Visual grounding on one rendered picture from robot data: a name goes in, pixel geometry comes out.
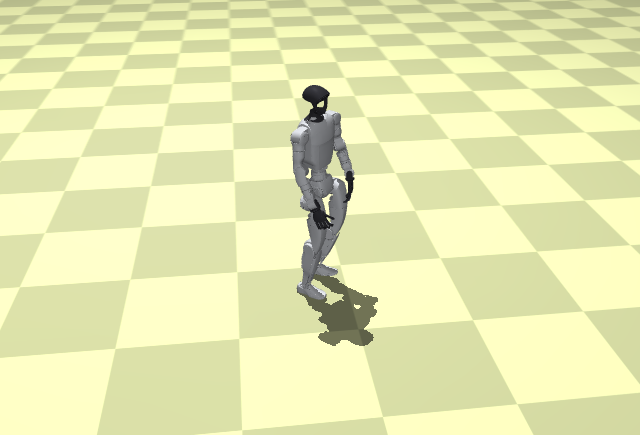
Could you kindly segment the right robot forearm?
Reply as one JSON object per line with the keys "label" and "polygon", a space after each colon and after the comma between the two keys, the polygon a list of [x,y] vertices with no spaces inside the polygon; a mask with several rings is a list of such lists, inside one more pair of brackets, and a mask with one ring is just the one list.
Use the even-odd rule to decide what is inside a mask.
{"label": "right robot forearm", "polygon": [[306,201],[308,208],[310,210],[317,208],[314,202],[316,199],[315,193],[312,191],[310,180],[306,177],[305,170],[302,167],[295,169],[295,179],[298,187],[300,187],[303,193],[303,198]]}

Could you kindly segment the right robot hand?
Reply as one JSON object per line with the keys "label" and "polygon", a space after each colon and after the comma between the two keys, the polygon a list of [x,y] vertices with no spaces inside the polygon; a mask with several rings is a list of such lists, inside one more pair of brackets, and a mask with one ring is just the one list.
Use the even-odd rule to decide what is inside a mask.
{"label": "right robot hand", "polygon": [[[313,209],[313,210],[310,210],[310,209],[309,209],[309,210],[310,210],[310,212],[312,212],[312,213],[313,213],[313,220],[314,220],[314,222],[316,223],[317,228],[318,228],[318,229],[320,229],[320,230],[321,230],[321,229],[326,229],[326,228],[328,228],[328,229],[329,229],[329,228],[330,228],[330,226],[333,226],[334,224],[331,224],[331,223],[327,220],[327,217],[328,217],[328,218],[330,218],[330,219],[332,219],[332,220],[334,220],[334,217],[331,217],[331,216],[329,216],[329,215],[325,214],[325,213],[324,213],[324,211],[320,210],[320,208],[321,208],[321,207],[320,207],[320,205],[319,205],[319,203],[318,203],[318,201],[317,201],[316,199],[314,200],[314,202],[315,202],[315,204],[316,204],[317,208],[315,208],[315,209]],[[328,226],[325,222],[326,222],[329,226]],[[319,224],[318,224],[318,223],[320,224],[320,226],[321,226],[321,227],[319,226]],[[323,224],[322,224],[322,223],[323,223]],[[323,225],[324,225],[325,227],[324,227]]]}

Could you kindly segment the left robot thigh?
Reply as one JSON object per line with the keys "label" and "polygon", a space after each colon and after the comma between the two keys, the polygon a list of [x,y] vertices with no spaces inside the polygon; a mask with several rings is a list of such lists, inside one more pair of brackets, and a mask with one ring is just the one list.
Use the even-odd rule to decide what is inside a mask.
{"label": "left robot thigh", "polygon": [[[326,239],[331,239],[333,238],[341,229],[344,220],[345,220],[345,216],[346,216],[346,212],[347,212],[347,202],[343,203],[343,201],[346,201],[346,186],[344,181],[340,180],[339,178],[333,178],[333,190],[330,192],[330,194],[333,194],[332,196],[330,196],[330,201],[329,201],[329,213],[331,217],[334,217],[334,220],[331,220],[331,224],[334,224],[333,226],[330,226],[330,228],[327,228],[326,231]],[[328,225],[328,224],[327,224]],[[328,225],[329,226],[329,225]]]}

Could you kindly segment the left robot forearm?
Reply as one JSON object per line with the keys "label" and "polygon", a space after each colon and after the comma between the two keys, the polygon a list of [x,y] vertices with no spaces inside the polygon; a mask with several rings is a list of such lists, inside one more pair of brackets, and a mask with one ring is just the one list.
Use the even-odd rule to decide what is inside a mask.
{"label": "left robot forearm", "polygon": [[[344,141],[344,143],[345,143],[345,141]],[[347,151],[347,148],[346,148],[346,144],[345,144],[345,148],[339,150],[336,154],[337,154],[337,157],[339,158],[341,167],[344,170],[345,177],[346,177],[347,171],[351,171],[352,175],[354,176],[354,170],[351,168],[352,164],[351,164],[350,158],[348,156],[348,151]]]}

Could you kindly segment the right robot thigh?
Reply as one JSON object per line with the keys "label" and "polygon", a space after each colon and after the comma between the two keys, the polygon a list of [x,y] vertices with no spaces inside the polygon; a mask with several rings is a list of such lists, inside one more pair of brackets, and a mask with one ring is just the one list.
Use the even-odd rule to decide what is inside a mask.
{"label": "right robot thigh", "polygon": [[[316,200],[318,201],[318,203],[319,203],[319,205],[321,207],[320,210],[324,211],[324,213],[326,214],[324,203],[323,203],[322,198],[319,197],[319,195],[318,195],[318,190],[317,189],[312,189],[312,191],[315,193],[315,198],[316,198]],[[308,206],[307,206],[306,201],[303,198],[303,196],[300,199],[300,206],[301,206],[302,209],[304,209],[306,211],[310,211]],[[310,239],[308,239],[304,244],[306,244],[306,243],[312,244],[312,248],[313,248],[313,250],[315,252],[315,255],[316,255],[321,250],[321,248],[322,248],[322,246],[324,244],[327,228],[326,229],[321,229],[321,230],[317,228],[316,223],[313,220],[313,213],[312,212],[310,212],[308,214],[307,225],[308,225]],[[319,226],[320,226],[320,224],[319,224]]]}

